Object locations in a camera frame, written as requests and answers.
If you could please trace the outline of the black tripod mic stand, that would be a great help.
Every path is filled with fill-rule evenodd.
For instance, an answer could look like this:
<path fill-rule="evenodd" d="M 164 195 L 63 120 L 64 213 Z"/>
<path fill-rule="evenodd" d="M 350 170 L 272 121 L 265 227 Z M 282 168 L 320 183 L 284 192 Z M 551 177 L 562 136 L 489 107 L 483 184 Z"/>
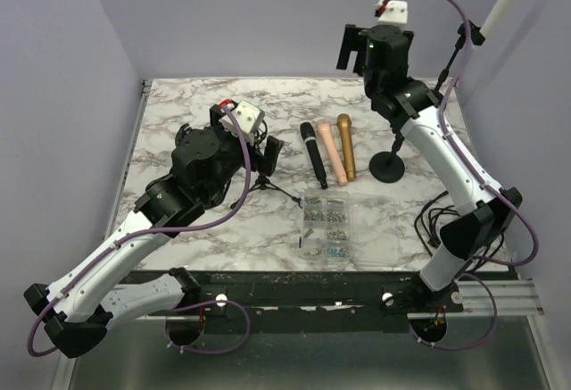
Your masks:
<path fill-rule="evenodd" d="M 269 128 L 265 120 L 262 121 L 263 130 L 258 129 L 256 133 L 255 143 L 252 147 L 252 151 L 254 152 L 254 166 L 252 167 L 258 174 L 257 178 L 255 179 L 253 185 L 248 189 L 247 193 L 253 193 L 254 191 L 260 190 L 271 190 L 276 191 L 281 194 L 284 194 L 289 199 L 291 199 L 296 205 L 301 208 L 302 207 L 302 199 L 298 196 L 294 196 L 286 192 L 281 187 L 278 187 L 273 182 L 270 181 L 269 177 L 272 175 L 265 175 L 261 172 L 261 165 L 263 163 L 263 155 L 264 149 L 266 146 L 266 142 L 269 136 Z"/>

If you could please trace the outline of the gold microphone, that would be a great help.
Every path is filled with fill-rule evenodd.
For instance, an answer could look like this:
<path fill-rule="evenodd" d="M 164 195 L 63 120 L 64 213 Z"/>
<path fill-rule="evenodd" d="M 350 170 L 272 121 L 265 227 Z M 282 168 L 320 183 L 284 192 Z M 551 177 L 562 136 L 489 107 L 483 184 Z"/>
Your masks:
<path fill-rule="evenodd" d="M 341 113 L 337 117 L 336 125 L 342 143 L 344 169 L 348 180 L 353 181 L 356 179 L 357 171 L 352 143 L 352 120 L 347 113 Z"/>

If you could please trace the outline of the aluminium mounting rail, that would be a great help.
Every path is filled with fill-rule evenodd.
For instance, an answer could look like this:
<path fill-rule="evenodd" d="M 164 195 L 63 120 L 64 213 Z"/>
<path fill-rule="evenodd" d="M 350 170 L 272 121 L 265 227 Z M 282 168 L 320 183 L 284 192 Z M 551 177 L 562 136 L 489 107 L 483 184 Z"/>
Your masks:
<path fill-rule="evenodd" d="M 229 301 L 256 313 L 369 311 L 407 319 L 541 312 L 532 281 L 499 280 L 489 273 L 483 277 L 482 283 L 464 277 L 432 293 L 420 288 L 411 273 L 194 271 L 180 278 L 137 274 L 130 284 L 105 295 L 101 305 L 113 312 L 136 308 L 141 316 L 186 306 L 197 311 L 200 302 L 206 304 L 207 314 L 221 315 Z"/>

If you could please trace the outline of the clear plastic screw box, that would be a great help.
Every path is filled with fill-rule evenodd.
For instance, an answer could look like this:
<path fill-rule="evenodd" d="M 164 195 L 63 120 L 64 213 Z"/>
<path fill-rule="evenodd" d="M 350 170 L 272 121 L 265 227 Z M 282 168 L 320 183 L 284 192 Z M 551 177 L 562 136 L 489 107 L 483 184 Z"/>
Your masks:
<path fill-rule="evenodd" d="M 307 189 L 302 195 L 298 253 L 319 266 L 359 270 L 396 267 L 400 259 L 393 202 L 383 196 Z"/>

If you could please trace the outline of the black microphone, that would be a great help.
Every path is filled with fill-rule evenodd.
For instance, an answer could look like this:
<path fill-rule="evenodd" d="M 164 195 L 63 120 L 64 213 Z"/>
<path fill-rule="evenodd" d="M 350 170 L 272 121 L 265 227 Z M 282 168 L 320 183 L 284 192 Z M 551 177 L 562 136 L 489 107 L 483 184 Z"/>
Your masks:
<path fill-rule="evenodd" d="M 319 152 L 315 130 L 308 121 L 305 121 L 300 125 L 300 133 L 307 148 L 316 179 L 322 189 L 327 189 L 327 174 Z"/>

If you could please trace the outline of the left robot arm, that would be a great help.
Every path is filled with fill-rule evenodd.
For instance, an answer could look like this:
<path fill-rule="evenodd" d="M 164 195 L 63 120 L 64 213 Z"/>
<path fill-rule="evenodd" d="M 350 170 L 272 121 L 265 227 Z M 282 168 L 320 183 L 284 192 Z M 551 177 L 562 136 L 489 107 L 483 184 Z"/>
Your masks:
<path fill-rule="evenodd" d="M 116 286 L 150 253 L 183 232 L 195 232 L 230 220 L 244 204 L 240 197 L 222 218 L 197 220 L 221 205 L 232 178 L 244 170 L 272 174 L 282 141 L 269 135 L 265 113 L 247 101 L 213 105 L 202 129 L 185 124 L 175 138 L 169 172 L 150 182 L 116 230 L 73 270 L 54 282 L 33 284 L 23 294 L 37 318 L 27 348 L 33 357 L 50 354 L 34 347 L 43 329 L 52 350 L 78 358 L 103 341 L 119 324 L 162 311 L 202 314 L 203 290 L 193 275 L 174 268 L 144 284 Z"/>

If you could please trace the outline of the pink microphone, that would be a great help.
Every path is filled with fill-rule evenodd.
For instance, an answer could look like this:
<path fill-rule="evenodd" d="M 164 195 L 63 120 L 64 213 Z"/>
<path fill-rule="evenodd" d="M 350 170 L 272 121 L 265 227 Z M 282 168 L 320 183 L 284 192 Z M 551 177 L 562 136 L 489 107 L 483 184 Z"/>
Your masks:
<path fill-rule="evenodd" d="M 333 138 L 332 129 L 329 122 L 325 119 L 317 121 L 318 133 L 322 139 L 324 146 L 327 149 L 327 154 L 331 162 L 332 169 L 335 173 L 337 183 L 340 186 L 348 184 L 347 174 L 345 172 L 340 154 L 336 148 L 335 140 Z"/>

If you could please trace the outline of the round base mic stand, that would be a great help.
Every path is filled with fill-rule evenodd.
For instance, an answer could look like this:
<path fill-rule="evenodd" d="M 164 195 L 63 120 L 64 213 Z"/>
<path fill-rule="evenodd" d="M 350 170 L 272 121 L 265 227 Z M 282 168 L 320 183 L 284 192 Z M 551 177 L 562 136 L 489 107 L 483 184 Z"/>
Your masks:
<path fill-rule="evenodd" d="M 394 133 L 394 141 L 391 151 L 375 154 L 368 164 L 369 172 L 373 178 L 387 184 L 399 181 L 405 172 L 404 162 L 398 155 L 405 138 L 398 129 L 392 128 L 392 132 Z"/>
<path fill-rule="evenodd" d="M 469 20 L 469 27 L 470 27 L 470 37 L 471 42 L 474 46 L 481 46 L 485 41 L 484 35 L 480 32 L 480 27 L 477 26 L 474 22 Z M 434 86 L 433 92 L 435 95 L 442 99 L 443 95 L 440 93 L 441 87 L 443 86 L 445 80 L 449 77 L 451 66 L 454 64 L 454 61 L 459 54 L 459 51 L 464 47 L 466 43 L 466 32 L 464 25 L 461 24 L 457 31 L 459 37 L 456 41 L 454 50 L 451 54 L 451 57 L 447 64 L 444 66 L 443 70 L 441 71 L 440 75 L 438 76 L 437 82 Z"/>

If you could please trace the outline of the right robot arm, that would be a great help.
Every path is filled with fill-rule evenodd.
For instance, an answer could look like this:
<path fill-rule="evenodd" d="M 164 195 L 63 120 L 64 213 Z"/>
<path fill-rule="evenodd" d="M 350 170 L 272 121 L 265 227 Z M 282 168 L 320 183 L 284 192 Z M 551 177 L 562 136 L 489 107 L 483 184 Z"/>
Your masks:
<path fill-rule="evenodd" d="M 413 32 L 392 25 L 364 29 L 348 24 L 336 67 L 346 69 L 350 54 L 357 55 L 353 71 L 363 79 L 371 109 L 395 134 L 392 150 L 371 158 L 371 174 L 386 183 L 398 180 L 404 172 L 398 151 L 409 141 L 441 180 L 459 215 L 442 227 L 437 250 L 410 289 L 412 304 L 431 311 L 468 262 L 505 232 L 523 198 L 484 170 L 444 117 L 440 96 L 409 76 L 413 38 Z"/>

